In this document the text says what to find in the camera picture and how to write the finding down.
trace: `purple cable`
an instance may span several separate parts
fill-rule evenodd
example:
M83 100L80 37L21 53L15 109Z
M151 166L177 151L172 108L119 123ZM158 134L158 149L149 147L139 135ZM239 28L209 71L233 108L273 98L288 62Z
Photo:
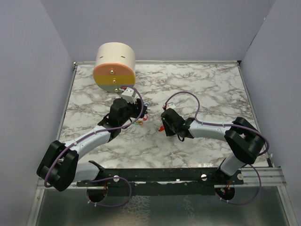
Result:
M137 120L139 120L140 116L142 115L143 113L143 99L142 99L142 96L141 94L138 92L138 90L132 86L121 86L121 87L129 87L131 89L133 89L139 96L139 98L141 99L141 111L139 113L139 115L137 116L137 118L132 121L131 123L127 124L127 125L124 125L124 126L119 126L119 127L114 127L114 128L107 128L107 129L100 129L100 130L97 130L96 133L100 133L100 132L105 132L105 131L110 131L110 130L115 130L115 129L123 129L124 127L128 127L130 125L132 125L133 123L135 123ZM85 135L84 137L82 137L81 139L78 139L76 141L76 143L79 143L81 141L83 141L84 139L88 138L89 136L95 134L94 132L91 132L87 135ZM55 165L57 164L57 162L60 160L60 158L65 154L65 152L67 152L71 147L74 146L74 143L72 143L71 145L69 145L68 147L66 147L59 155L58 157L54 160L53 164L50 166L48 172L47 172L47 175L45 177L45 180L44 180L44 186L45 187L52 187L51 185L48 185L47 182L48 182L48 179L49 179L49 176L50 176L50 173L51 171L53 170L53 168L55 167Z
M215 195L217 195L221 201L229 203L229 204L233 204L233 205L246 205L246 204L249 204L249 203L255 201L259 197L260 192L261 192L261 178L260 178L260 175L259 175L259 172L257 171L257 169L252 165L249 165L249 166L251 166L255 170L255 172L258 176L258 180L259 180L259 189L258 189L256 196L254 196L252 199L250 199L249 201L246 201L246 202L231 202L229 200L225 200L225 199L221 198L217 193L215 193Z
M131 187L129 181L127 179L125 179L125 178L111 177L111 178L104 178L104 179L100 179L100 180L89 180L89 182L97 183L97 182L102 182L102 181L111 180L111 179L122 179L122 180L124 180L128 184L128 187L129 187L129 190L130 190L130 194L128 195L127 199L123 203L121 203L121 204L117 204L117 205L105 205L105 204L101 204L101 203L97 203L97 202L92 202L90 200L90 198L89 198L88 193L87 193L87 199L89 200L90 203L92 203L94 205L97 205L97 206L115 208L115 207L123 206L124 204L126 204L131 199L131 197L132 197L132 187Z
M171 98L173 98L175 95L178 95L178 94L180 94L180 93L187 93L187 94L189 94L189 95L192 95L192 96L197 100L197 102L198 102L198 108L197 108L197 111L196 111L196 113L195 113L195 115L194 115L194 119L195 119L195 121L197 121L198 123L204 124L204 125L208 125L208 126L233 126L233 127L238 127L238 128L241 128L241 129L248 130L248 131L253 132L253 133L257 134L258 136L260 136L260 137L265 141L265 143L267 144L266 149L265 149L263 152L261 152L261 153L259 154L259 156L265 154L265 153L269 150L269 141L268 141L268 139L267 139L263 134L261 134L260 132L258 132L257 130L254 130L254 129L251 129L251 128L248 128L248 127L245 127L245 126L236 125L236 124L224 124L224 125L223 125L223 124L218 124L218 123L210 123L210 122L201 122L201 121L199 121L199 120L197 119L197 115L198 115L199 109L200 109L200 107L201 107L201 104L200 104L200 102L199 102L197 96L194 95L193 93L190 93L190 92L188 92L188 91L180 91L180 92L177 92L177 93L171 95L170 98L167 99L167 101L165 102L165 106L167 105L168 101L169 101Z

